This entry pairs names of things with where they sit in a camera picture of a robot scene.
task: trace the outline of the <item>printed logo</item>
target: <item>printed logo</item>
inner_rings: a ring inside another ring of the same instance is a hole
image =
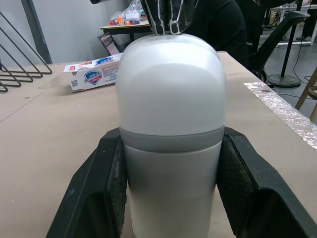
[[[96,62],[96,65],[111,62],[111,61],[113,61],[113,57],[102,58]]]
[[[81,63],[81,65],[92,64],[92,63],[93,63],[92,61],[89,61],[89,62]]]
[[[102,74],[99,71],[90,71],[88,73],[85,74],[85,80],[84,83],[91,83],[93,85],[96,85],[99,81],[99,79],[102,78]]]

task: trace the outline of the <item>tabletop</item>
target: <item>tabletop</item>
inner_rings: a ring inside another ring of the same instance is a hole
[[[219,57],[226,126],[247,136],[317,222],[317,152],[245,85],[259,83],[256,77],[227,53]],[[52,65],[53,75],[0,94],[1,238],[44,237],[74,173],[119,126],[115,86],[72,93],[63,69]],[[128,205],[122,237],[134,237]],[[235,237],[217,190],[210,237]]]
[[[297,4],[286,4],[286,5],[283,5],[283,6],[278,6],[278,7],[275,7],[275,8],[272,8],[272,9],[279,9],[281,8],[282,10],[296,10],[297,8]],[[302,5],[302,8],[301,8],[301,11],[305,11],[305,10],[308,10],[308,9],[316,9],[317,8],[317,4],[304,4]]]
[[[140,24],[137,25],[115,25],[115,26],[102,26],[100,29],[102,30],[109,30],[109,29],[124,29],[124,28],[136,28],[136,27],[144,27],[150,26],[149,21],[141,21]]]

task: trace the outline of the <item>cardboard box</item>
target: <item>cardboard box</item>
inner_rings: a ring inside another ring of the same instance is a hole
[[[121,56],[122,53],[65,66],[64,72],[70,74],[69,81],[72,90],[84,91],[115,83]]]

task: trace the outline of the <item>black clothing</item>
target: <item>black clothing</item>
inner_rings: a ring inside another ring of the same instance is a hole
[[[317,0],[313,0],[312,4],[317,4]],[[312,37],[313,35],[317,21],[317,9],[310,9],[307,11],[307,13],[310,15],[310,17],[305,20],[305,25],[302,33],[302,36],[304,36],[305,38],[308,36]]]
[[[235,0],[199,0],[185,33],[205,40],[216,51],[228,52],[248,67],[246,26]]]

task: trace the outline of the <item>gray wall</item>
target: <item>gray wall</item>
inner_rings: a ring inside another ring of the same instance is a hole
[[[18,29],[20,34],[30,43],[35,49],[32,33],[26,19],[21,0],[0,0],[0,11],[8,18],[8,20]],[[5,32],[18,44],[18,46],[30,56],[31,60],[38,63],[34,54],[29,50],[27,45],[19,38],[14,30],[7,24],[7,22],[0,16],[0,26]],[[0,43],[17,59],[22,65],[29,65],[29,62],[21,55],[15,46],[7,39],[7,37],[0,32]],[[1,62],[7,66],[15,66],[16,64],[11,58],[0,49]]]
[[[106,55],[97,37],[126,0],[93,5],[89,0],[33,0],[53,63],[94,60]],[[128,36],[115,38],[119,44]]]

